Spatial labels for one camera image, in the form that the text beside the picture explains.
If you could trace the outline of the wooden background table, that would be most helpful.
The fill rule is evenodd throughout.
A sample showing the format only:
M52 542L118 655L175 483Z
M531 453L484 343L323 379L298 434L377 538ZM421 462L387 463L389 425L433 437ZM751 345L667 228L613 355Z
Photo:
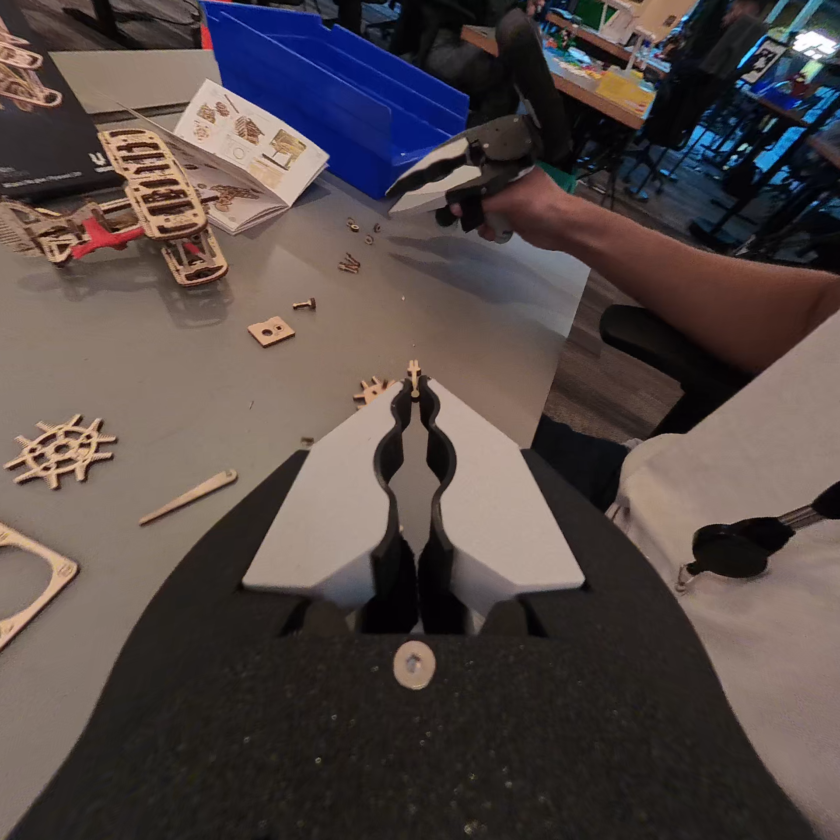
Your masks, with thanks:
M464 25L460 30L460 37L466 43L479 47L487 54L494 57L498 56L497 41L491 28ZM649 106L646 106L645 110L640 112L625 103L609 99L598 92L596 84L592 80L576 77L561 68L554 58L546 58L545 60L548 63L553 85L563 95L598 111L631 130L643 128L647 120Z

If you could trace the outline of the person's white shirt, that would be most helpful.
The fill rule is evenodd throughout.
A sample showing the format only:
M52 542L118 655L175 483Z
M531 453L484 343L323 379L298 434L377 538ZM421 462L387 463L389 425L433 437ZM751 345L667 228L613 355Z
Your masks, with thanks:
M838 479L835 314L687 434L638 444L607 513L671 590L762 762L821 838L838 838L838 521L800 531L751 581L675 584L701 527L803 508Z

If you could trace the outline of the blue plastic bin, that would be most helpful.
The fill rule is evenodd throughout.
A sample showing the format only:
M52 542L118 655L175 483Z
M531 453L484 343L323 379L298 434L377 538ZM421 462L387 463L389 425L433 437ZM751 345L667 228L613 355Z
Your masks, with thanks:
M466 94L316 14L202 6L224 87L314 141L370 198L466 128Z

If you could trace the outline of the yellow box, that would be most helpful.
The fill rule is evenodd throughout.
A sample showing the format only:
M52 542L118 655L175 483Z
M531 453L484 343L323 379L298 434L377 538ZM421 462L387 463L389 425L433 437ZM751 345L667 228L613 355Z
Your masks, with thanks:
M656 87L637 70L608 67L597 82L595 93L627 111L646 118L656 96Z

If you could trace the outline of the person's right hand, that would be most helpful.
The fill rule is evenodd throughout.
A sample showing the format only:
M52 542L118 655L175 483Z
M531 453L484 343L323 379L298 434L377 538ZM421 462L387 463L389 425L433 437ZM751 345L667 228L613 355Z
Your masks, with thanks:
M574 233L584 206L537 167L483 200L484 222L478 235L497 242L510 232L536 248L573 253Z

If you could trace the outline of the grey desk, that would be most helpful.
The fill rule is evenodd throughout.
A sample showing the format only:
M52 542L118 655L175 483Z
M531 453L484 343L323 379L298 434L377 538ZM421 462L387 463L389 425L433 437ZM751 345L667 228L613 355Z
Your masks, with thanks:
M66 759L165 579L303 438L356 412L360 380L419 360L530 445L589 268L386 208L327 171L275 220L218 234L229 272L195 290L143 243L66 270L2 250L2 463L38 421L101 418L119 440L59 490L2 470L2 522L80 568L2 651L2 838ZM345 252L358 274L338 269ZM316 311L293 311L310 297ZM263 348L247 327L275 316L297 333ZM226 469L233 485L138 525Z

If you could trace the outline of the wooden frame piece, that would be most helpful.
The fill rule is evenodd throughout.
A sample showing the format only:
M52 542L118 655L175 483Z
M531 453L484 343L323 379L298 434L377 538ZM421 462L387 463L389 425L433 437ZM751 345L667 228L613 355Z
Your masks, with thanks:
M80 568L76 561L46 547L1 523L1 547L31 554L49 567L45 589L26 608L1 622L1 650L10 645L76 578Z

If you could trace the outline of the wooden half gear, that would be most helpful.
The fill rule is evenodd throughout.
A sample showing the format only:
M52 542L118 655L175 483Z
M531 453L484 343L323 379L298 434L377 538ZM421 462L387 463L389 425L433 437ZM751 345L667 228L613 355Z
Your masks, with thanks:
M394 381L387 377L373 374L369 380L360 380L360 391L353 395L353 404L357 411L373 403L393 385Z

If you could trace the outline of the wooden gear wheel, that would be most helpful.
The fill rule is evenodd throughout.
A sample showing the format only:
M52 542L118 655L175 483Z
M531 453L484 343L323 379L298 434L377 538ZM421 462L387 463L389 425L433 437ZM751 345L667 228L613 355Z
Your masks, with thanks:
M33 436L14 437L17 452L3 470L14 473L16 486L42 482L50 490L59 490L67 477L84 483L93 466L114 459L112 447L119 440L105 434L103 425L103 419L85 422L81 414L60 423L37 422Z

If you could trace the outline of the square wooden plate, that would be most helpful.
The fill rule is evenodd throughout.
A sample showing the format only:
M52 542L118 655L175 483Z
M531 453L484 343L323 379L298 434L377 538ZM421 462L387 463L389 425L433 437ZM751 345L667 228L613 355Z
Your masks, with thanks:
M294 328L279 316L252 323L248 325L247 331L263 348L269 348L285 342L295 337L297 333Z

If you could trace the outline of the person's right forearm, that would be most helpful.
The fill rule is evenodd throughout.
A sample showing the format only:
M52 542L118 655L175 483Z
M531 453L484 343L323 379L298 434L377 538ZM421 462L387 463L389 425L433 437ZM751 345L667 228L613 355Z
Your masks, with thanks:
M571 255L733 368L760 373L838 320L838 275L726 257L583 199L560 198Z

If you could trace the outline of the black badge reel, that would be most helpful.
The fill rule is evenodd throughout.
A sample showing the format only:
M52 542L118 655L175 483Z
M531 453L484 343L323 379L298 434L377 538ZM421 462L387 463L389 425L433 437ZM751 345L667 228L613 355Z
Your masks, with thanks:
M686 592L693 580L703 574L736 581L757 578L768 570L770 558L799 531L838 519L839 484L836 482L809 504L777 517L703 526L692 538L692 561L680 567L675 591Z

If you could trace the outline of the thin wooden stick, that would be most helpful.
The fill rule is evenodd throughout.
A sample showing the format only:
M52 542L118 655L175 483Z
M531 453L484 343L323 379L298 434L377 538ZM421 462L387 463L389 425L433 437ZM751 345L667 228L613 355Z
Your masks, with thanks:
M238 472L235 469L223 470L205 479L204 482L182 493L180 496L166 502L162 507L145 514L138 521L138 525L144 527L151 524L175 511L186 508L205 497L211 496L223 488L233 485L237 480Z

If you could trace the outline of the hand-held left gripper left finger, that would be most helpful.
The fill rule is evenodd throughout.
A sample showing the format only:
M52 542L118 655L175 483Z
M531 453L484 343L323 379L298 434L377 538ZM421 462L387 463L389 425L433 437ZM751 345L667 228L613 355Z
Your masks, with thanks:
M303 454L244 589L330 602L374 633L414 629L415 560L390 486L403 465L412 390L407 381L387 386Z

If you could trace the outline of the wooden airplane model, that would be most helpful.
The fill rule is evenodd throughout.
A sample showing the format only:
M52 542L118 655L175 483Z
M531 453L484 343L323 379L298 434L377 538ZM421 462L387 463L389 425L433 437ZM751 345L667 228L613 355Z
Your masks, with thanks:
M85 203L63 215L3 199L2 245L56 267L145 238L160 247L175 281L197 287L221 280L228 262L209 227L205 200L161 137L147 129L98 133L124 197Z

